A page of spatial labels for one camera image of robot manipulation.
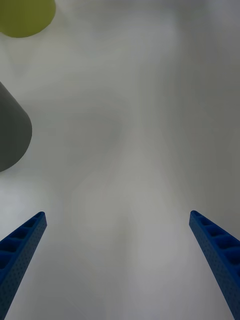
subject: perforated blue plastic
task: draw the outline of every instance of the perforated blue plastic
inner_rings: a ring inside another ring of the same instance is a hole
[[[39,212],[0,241],[0,320],[10,308],[46,227],[45,213]]]
[[[197,211],[189,225],[235,320],[240,320],[240,241]]]

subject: cylinder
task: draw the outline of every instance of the cylinder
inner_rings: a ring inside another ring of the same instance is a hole
[[[31,138],[29,116],[0,82],[0,172],[22,158]]]
[[[0,31],[24,38],[46,28],[54,18],[55,0],[0,0]]]

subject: gray cylinder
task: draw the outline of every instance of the gray cylinder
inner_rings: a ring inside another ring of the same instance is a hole
[[[31,138],[29,116],[0,82],[0,172],[22,158]]]

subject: white surface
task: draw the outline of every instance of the white surface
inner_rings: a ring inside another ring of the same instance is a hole
[[[48,227],[6,320],[228,320],[188,227],[240,238],[240,8],[233,0],[58,0],[0,36],[0,80],[29,114],[0,174],[0,238]]]

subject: yellow cylinder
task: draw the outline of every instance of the yellow cylinder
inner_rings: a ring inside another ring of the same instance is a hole
[[[0,0],[0,31],[24,38],[46,28],[56,12],[55,0]]]

